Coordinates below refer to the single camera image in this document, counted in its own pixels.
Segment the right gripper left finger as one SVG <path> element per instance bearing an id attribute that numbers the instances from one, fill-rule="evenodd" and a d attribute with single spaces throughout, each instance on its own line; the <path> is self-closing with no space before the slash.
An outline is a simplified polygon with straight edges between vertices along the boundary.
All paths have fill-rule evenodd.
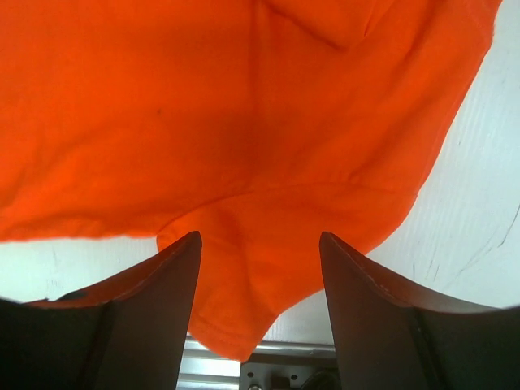
<path id="1" fill-rule="evenodd" d="M 175 388 L 201 256 L 190 232 L 56 301 L 2 301 L 2 388 Z"/>

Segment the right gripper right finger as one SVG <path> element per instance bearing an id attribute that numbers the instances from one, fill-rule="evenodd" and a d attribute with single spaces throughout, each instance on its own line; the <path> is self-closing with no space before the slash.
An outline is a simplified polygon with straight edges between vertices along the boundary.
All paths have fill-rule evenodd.
<path id="1" fill-rule="evenodd" d="M 329 232 L 319 252 L 343 388 L 518 388 L 518 307 L 436 292 Z"/>

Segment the orange t shirt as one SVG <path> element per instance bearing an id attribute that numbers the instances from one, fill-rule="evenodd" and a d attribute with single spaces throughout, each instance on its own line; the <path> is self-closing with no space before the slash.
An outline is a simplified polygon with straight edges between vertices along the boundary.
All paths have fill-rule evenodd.
<path id="1" fill-rule="evenodd" d="M 1 239 L 202 235 L 189 323 L 244 361 L 410 212 L 497 1 L 4 1 Z"/>

